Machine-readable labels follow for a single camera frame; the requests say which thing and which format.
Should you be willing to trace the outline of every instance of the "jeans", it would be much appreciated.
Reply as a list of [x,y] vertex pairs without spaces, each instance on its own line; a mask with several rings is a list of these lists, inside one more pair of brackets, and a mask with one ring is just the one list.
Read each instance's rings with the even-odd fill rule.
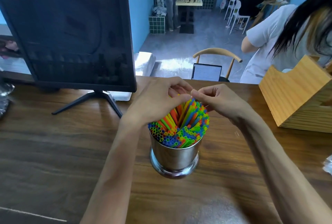
[[165,0],[167,8],[168,28],[174,30],[179,26],[179,10],[176,6],[176,0]]

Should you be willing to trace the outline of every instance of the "wooden stand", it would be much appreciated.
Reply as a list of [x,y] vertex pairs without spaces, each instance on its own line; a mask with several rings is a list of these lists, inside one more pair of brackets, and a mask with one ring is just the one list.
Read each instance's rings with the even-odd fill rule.
[[332,76],[304,56],[288,73],[271,66],[259,84],[277,126],[332,133]]

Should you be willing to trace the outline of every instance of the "white line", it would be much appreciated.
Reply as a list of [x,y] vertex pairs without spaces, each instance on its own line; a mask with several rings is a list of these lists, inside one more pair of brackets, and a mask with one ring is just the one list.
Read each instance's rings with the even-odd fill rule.
[[57,220],[57,221],[67,222],[66,220],[56,219],[56,218],[47,217],[47,216],[43,216],[43,215],[39,215],[39,214],[34,214],[34,213],[23,212],[23,211],[20,211],[20,210],[10,209],[10,208],[1,207],[1,206],[0,206],[0,209],[2,209],[2,210],[8,210],[8,211],[16,212],[16,213],[29,214],[29,215],[33,215],[33,216],[38,216],[38,217],[50,219],[50,220]]

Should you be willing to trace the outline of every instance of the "left hand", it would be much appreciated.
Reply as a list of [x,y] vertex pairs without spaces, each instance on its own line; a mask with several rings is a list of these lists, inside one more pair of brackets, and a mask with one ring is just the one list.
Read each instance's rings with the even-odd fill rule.
[[124,117],[130,117],[131,123],[140,126],[158,121],[176,106],[190,100],[191,95],[187,91],[191,90],[192,86],[180,77],[152,80],[130,105]]

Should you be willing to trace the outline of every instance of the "white shirt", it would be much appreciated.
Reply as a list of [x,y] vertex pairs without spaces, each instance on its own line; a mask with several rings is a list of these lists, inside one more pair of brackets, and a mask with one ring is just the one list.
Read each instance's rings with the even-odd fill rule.
[[[295,51],[293,51],[293,45],[291,45],[286,52],[281,51],[273,59],[273,51],[270,53],[280,33],[283,31],[288,17],[296,8],[296,5],[291,4],[281,6],[264,21],[247,31],[249,42],[253,46],[260,48],[244,69],[240,83],[259,84],[271,65],[274,65],[278,71],[283,71],[287,68],[293,69],[304,55],[309,55],[306,48],[307,33],[303,36]],[[305,26],[306,23],[299,30],[295,45]],[[321,59],[320,63],[323,65],[330,57],[322,57]]]

